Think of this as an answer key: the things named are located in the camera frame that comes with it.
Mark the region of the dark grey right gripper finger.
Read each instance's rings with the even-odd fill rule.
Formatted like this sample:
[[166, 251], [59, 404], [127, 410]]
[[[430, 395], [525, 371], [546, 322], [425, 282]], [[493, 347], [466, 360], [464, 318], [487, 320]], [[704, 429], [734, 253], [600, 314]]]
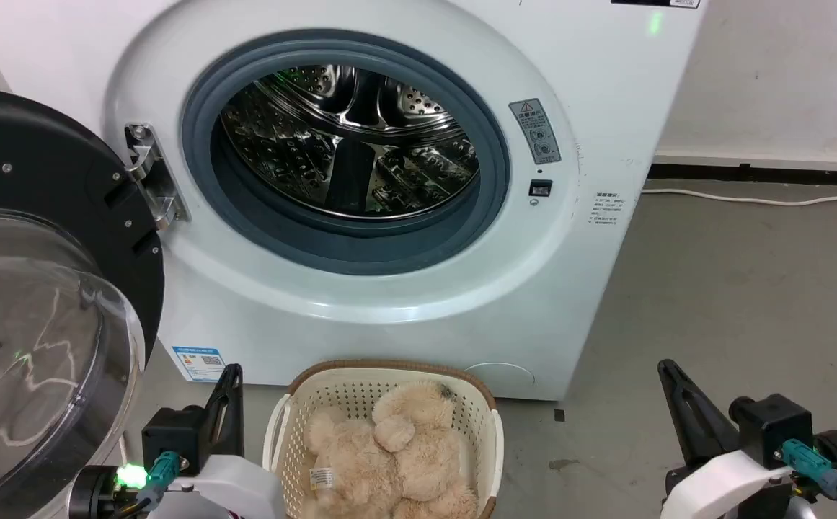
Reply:
[[701, 466], [739, 449], [735, 425], [677, 362], [661, 360], [658, 374], [685, 466]]

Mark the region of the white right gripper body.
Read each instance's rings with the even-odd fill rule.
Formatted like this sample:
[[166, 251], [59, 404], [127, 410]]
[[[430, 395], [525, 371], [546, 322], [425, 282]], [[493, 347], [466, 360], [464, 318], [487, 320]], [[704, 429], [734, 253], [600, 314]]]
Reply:
[[767, 469], [744, 451], [716, 456], [674, 486], [663, 503], [662, 519], [718, 519], [771, 479], [783, 479], [791, 472], [783, 463]]

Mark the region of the steel washer drum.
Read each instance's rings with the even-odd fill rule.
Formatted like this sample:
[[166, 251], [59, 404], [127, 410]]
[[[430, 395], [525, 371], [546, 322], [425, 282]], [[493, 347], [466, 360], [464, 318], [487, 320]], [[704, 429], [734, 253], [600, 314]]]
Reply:
[[326, 216], [422, 216], [457, 200], [480, 171], [473, 142], [428, 93], [339, 63], [253, 80], [219, 120], [257, 184]]

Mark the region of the white front-load washing machine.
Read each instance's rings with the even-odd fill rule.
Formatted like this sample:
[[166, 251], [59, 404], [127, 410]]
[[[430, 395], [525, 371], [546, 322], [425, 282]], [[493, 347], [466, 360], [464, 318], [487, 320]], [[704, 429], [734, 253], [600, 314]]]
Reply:
[[[214, 348], [248, 383], [283, 386], [336, 359], [443, 365], [494, 395], [566, 394], [709, 0], [0, 0], [6, 93], [84, 125], [131, 161], [149, 123], [190, 221], [157, 229], [164, 301], [151, 352]], [[508, 196], [468, 249], [403, 275], [337, 275], [249, 242], [185, 161], [185, 102], [244, 43], [293, 30], [371, 34], [427, 53], [494, 112]], [[561, 161], [534, 164], [508, 108], [540, 99]], [[533, 179], [553, 181], [547, 198]], [[588, 223], [597, 192], [628, 200]]]

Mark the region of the small printed text sticker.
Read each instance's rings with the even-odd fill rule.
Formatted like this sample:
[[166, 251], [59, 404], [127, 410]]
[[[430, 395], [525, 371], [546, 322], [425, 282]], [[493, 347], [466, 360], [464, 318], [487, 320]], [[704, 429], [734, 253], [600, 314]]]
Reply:
[[628, 205], [625, 196], [614, 192], [597, 192], [590, 207], [588, 223], [593, 226], [616, 226]]

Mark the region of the black wall baseboard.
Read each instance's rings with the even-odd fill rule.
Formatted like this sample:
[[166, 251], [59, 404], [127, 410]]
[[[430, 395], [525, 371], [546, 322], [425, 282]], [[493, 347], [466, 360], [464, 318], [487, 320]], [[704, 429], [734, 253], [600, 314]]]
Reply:
[[803, 186], [837, 186], [837, 170], [708, 165], [653, 164], [649, 179], [709, 180], [718, 182], [780, 183]]

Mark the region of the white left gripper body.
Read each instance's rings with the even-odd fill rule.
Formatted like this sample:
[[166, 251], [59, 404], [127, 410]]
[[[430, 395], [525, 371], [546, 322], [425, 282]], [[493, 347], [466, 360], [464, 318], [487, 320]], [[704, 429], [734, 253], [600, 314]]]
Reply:
[[151, 519], [286, 519], [279, 476], [239, 456], [210, 456], [168, 486]]

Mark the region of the blue white energy label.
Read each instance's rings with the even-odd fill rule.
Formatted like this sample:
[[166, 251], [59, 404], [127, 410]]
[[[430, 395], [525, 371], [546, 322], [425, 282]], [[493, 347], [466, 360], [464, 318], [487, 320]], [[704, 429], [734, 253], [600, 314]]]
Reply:
[[225, 362], [217, 349], [177, 346], [172, 351], [188, 380], [217, 382], [223, 374]]

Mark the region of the white plastic laundry basket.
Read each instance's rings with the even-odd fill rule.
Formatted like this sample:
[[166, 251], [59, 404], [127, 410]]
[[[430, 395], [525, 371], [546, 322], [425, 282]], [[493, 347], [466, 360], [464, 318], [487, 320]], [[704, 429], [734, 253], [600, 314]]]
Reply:
[[402, 382], [437, 381], [456, 397], [454, 427], [461, 433], [461, 473], [474, 485], [477, 519], [490, 519], [502, 479], [504, 431], [496, 400], [480, 378], [466, 371], [400, 360], [345, 359], [313, 365], [301, 372], [267, 421], [262, 465], [282, 481], [286, 512], [299, 519], [311, 494], [309, 471], [315, 463], [305, 447], [310, 414], [339, 407], [354, 420], [368, 420], [376, 401]]

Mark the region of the grey warning sticker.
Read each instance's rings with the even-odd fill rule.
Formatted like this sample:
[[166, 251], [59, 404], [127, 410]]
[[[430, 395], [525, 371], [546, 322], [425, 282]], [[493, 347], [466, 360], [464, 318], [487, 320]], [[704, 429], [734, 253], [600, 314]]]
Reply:
[[540, 99], [521, 99], [508, 105], [530, 148], [534, 164], [561, 161], [559, 144]]

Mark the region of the black washer door with glass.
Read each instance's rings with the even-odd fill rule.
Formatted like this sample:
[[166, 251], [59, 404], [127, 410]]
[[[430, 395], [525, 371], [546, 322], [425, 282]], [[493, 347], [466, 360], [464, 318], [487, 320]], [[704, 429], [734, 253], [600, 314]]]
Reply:
[[154, 214], [91, 130], [0, 92], [0, 519], [115, 450], [164, 301]]

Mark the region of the metal door hinge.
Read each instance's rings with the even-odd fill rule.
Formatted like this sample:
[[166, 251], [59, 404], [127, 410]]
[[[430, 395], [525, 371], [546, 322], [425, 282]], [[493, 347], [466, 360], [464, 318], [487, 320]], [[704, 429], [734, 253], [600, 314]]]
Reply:
[[163, 231], [175, 221], [190, 221], [187, 205], [151, 125], [131, 123], [125, 126], [124, 134], [131, 161], [127, 171], [138, 185], [156, 228]]

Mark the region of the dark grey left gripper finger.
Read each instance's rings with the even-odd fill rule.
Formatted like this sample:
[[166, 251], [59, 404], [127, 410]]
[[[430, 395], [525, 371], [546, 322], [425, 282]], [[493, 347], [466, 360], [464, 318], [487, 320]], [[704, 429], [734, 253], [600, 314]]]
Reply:
[[202, 460], [210, 456], [244, 457], [243, 369], [225, 365], [205, 407]]

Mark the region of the beige plush teddy bear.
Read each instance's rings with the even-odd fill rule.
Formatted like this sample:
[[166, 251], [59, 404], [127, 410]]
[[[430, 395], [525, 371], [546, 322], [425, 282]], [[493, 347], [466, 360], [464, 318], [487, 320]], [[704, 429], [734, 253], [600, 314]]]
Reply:
[[382, 395], [368, 420], [315, 411], [304, 433], [311, 495], [298, 519], [477, 519], [455, 407], [441, 382], [409, 381]]

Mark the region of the grey rubber door gasket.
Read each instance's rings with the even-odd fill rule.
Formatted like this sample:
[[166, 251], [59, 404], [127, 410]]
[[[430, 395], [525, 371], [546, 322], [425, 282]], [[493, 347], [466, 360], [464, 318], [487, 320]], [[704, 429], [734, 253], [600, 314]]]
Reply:
[[[450, 205], [395, 221], [326, 216], [257, 184], [225, 137], [221, 109], [253, 80], [318, 63], [371, 70], [428, 93], [473, 142], [477, 179]], [[289, 262], [337, 275], [403, 275], [458, 255], [496, 221], [511, 178], [503, 131], [469, 83], [427, 53], [346, 30], [278, 32], [225, 53], [192, 86], [182, 141], [198, 190], [231, 230]]]

